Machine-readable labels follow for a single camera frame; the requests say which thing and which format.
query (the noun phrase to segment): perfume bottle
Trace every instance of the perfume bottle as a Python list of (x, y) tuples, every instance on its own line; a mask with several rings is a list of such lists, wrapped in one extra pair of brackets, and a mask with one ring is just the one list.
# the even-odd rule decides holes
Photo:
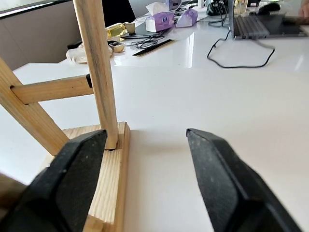
[(106, 28), (107, 38), (110, 39), (115, 36), (122, 36), (126, 34), (126, 23), (116, 23)]

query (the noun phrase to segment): wooden base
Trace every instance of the wooden base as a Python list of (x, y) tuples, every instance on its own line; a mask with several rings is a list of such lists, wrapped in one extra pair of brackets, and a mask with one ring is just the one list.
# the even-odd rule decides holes
[[(100, 125), (63, 130), (69, 139), (96, 131)], [(126, 196), (127, 159), (130, 128), (126, 122), (118, 123), (118, 143), (113, 151), (104, 151), (98, 185), (93, 197), (84, 232), (121, 232)]]

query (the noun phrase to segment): white desk surface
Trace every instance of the white desk surface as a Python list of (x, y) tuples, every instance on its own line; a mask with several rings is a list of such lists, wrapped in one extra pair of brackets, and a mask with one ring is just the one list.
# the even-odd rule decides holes
[[(112, 59), (117, 118), (132, 130), (124, 232), (213, 231), (187, 128), (227, 139), (309, 232), (309, 40), (265, 40), (276, 46), (267, 67), (223, 70), (206, 52), (225, 30), (198, 23), (172, 34), (183, 38), (142, 58), (128, 48)], [(214, 56), (249, 65), (264, 62), (268, 52), (229, 40)], [(86, 65), (67, 61), (15, 70), (23, 84), (86, 73)], [(42, 106), (62, 129), (99, 123), (93, 96)], [(46, 151), (2, 107), (0, 115), (0, 170), (29, 183)]]

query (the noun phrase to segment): person's hand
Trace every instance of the person's hand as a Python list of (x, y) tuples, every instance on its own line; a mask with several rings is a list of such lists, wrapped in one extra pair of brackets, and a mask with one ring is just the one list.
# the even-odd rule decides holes
[(299, 9), (299, 16), (309, 17), (309, 0), (303, 0)]

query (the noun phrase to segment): wood grain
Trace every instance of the wood grain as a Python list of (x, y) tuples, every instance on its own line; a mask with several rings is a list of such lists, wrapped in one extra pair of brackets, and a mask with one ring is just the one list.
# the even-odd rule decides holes
[(117, 144), (117, 118), (112, 71), (101, 0), (73, 0), (84, 43), (100, 124), (107, 130), (105, 149)]
[(67, 136), (38, 103), (25, 105), (20, 101), (10, 89), (20, 85), (21, 82), (0, 58), (0, 104), (51, 155), (58, 154), (68, 141)]
[[(70, 138), (96, 131), (100, 125), (64, 130)], [(130, 142), (130, 128), (126, 122), (118, 123), (118, 143), (113, 151), (105, 150), (84, 232), (121, 232), (126, 196), (127, 161)], [(45, 166), (53, 157), (47, 156)]]
[(12, 91), (23, 104), (93, 94), (86, 75), (15, 86)]
[(0, 173), (0, 220), (18, 200), (26, 186)]

